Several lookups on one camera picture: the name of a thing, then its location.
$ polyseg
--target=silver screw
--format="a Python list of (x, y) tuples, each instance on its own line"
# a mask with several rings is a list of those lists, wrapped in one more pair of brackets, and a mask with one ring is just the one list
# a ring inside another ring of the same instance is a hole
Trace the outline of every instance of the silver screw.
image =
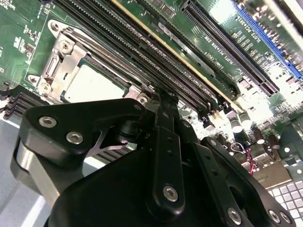
[(48, 95), (52, 91), (52, 87), (50, 84), (43, 82), (38, 85), (37, 90), (42, 95)]
[(175, 202), (178, 200), (178, 193), (176, 189), (174, 189), (172, 186), (166, 185), (163, 188), (163, 194), (165, 198), (171, 202)]
[(147, 103), (147, 98), (144, 97), (144, 96), (140, 96), (137, 100), (138, 100), (141, 104)]
[(53, 31), (57, 32), (57, 31), (59, 31), (59, 26), (56, 23), (52, 22), (51, 23), (51, 29)]
[(39, 124), (42, 127), (53, 128), (57, 125), (57, 121), (53, 117), (44, 116), (44, 117), (40, 117)]
[(283, 218), (287, 223), (289, 223), (289, 224), (292, 223), (291, 220), (289, 219), (289, 217), (288, 217), (285, 213), (280, 212), (280, 214), (281, 214), (282, 218)]
[(134, 108), (137, 109), (137, 110), (142, 110), (142, 108), (137, 104), (134, 105)]
[(240, 215), (238, 214), (238, 212), (234, 209), (234, 208), (231, 208), (229, 207), (227, 209), (227, 213), (228, 213), (228, 216), (230, 217), (230, 219), (236, 224), (236, 225), (240, 225), (242, 220), (241, 220), (241, 217)]
[(186, 121), (184, 121), (183, 124), (185, 125), (185, 127), (188, 127), (188, 128), (190, 127), (190, 123), (188, 123)]
[(216, 143), (214, 140), (210, 140), (210, 143), (211, 143), (213, 146), (217, 146), (217, 143)]
[(280, 218), (278, 217), (278, 215), (275, 212), (273, 212), (272, 210), (269, 210), (268, 212), (270, 214), (271, 219), (273, 219), (276, 223), (281, 222)]
[(66, 135), (66, 139), (72, 144), (81, 144), (83, 142), (83, 136), (76, 131), (69, 132)]
[(72, 45), (66, 40), (61, 40), (58, 43), (58, 50), (62, 53), (70, 53), (72, 51)]

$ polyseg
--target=electrolytic capacitor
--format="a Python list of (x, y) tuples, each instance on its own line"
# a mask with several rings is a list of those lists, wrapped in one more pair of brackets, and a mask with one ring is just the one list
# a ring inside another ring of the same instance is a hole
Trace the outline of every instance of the electrolytic capacitor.
[(243, 130), (240, 121), (237, 119), (231, 121), (231, 126), (232, 126), (233, 133), (239, 133)]
[(255, 129), (253, 133), (257, 141), (257, 144), (263, 144), (265, 142), (265, 139), (260, 129)]
[(278, 138), (276, 135), (272, 134), (268, 137), (268, 142), (271, 148), (278, 150), (280, 148)]
[(251, 119), (250, 119), (250, 117), (249, 117), (249, 115), (246, 113), (244, 113), (244, 114), (242, 114), (241, 116), (240, 116), (240, 121), (241, 121), (241, 124), (242, 124), (242, 126), (243, 126), (243, 128), (245, 129), (245, 130), (249, 130), (250, 129), (250, 127), (251, 127)]

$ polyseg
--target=gold slot edge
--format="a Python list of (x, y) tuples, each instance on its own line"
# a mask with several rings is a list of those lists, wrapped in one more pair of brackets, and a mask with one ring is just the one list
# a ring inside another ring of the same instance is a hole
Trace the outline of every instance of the gold slot edge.
[(196, 75), (198, 75), (208, 86), (220, 94), (223, 98), (228, 101), (232, 108), (239, 113), (243, 110), (236, 105), (229, 97), (227, 97), (222, 91), (220, 91), (215, 85), (213, 85), (205, 76), (203, 76), (195, 67), (193, 67), (189, 62), (187, 62), (181, 55), (179, 55), (174, 49), (172, 49), (166, 42), (164, 42), (157, 34), (150, 30), (144, 23), (142, 23), (137, 17), (135, 17), (130, 11), (128, 11), (121, 3), (117, 0), (111, 0), (117, 7), (119, 7), (124, 13), (126, 13), (131, 19), (133, 19), (138, 25), (140, 25), (145, 31), (151, 34), (158, 42), (160, 42), (165, 48), (167, 48), (173, 55), (175, 55), (181, 62), (183, 62), (187, 67), (189, 67)]

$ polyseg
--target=blue pcie slot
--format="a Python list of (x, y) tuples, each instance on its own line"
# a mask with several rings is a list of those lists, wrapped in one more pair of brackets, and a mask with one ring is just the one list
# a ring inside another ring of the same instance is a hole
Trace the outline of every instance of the blue pcie slot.
[(263, 29), (257, 24), (256, 21), (244, 10), (237, 6), (237, 3), (232, 0), (235, 9), (237, 12), (245, 19), (245, 21), (253, 28), (253, 30), (259, 35), (259, 37), (265, 42), (265, 44), (271, 49), (271, 51), (275, 54), (275, 56), (286, 66), (286, 68), (295, 75), (297, 79), (301, 79), (302, 75), (295, 68), (295, 66), (286, 62), (282, 52), (276, 47), (276, 45), (271, 41), (271, 39), (265, 34)]

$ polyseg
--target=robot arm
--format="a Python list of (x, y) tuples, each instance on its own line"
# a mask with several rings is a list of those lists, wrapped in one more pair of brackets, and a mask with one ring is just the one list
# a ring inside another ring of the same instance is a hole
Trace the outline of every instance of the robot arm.
[[(155, 113), (119, 99), (24, 114), (11, 170), (52, 206), (46, 226), (295, 226), (218, 141), (198, 140), (175, 97), (158, 99)], [(137, 150), (83, 177), (85, 157), (128, 142)]]

